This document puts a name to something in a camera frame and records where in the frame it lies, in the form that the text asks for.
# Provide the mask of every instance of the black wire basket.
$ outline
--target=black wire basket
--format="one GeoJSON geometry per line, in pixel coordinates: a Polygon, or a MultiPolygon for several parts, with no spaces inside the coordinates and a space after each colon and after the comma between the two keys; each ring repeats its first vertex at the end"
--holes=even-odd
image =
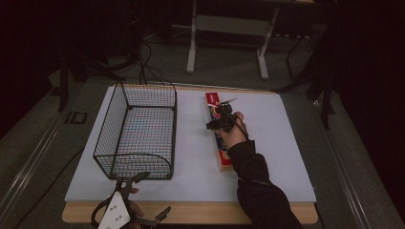
{"type": "Polygon", "coordinates": [[[113,92],[94,159],[109,179],[148,171],[148,179],[174,172],[177,93],[170,82],[123,84],[113,92]]]}

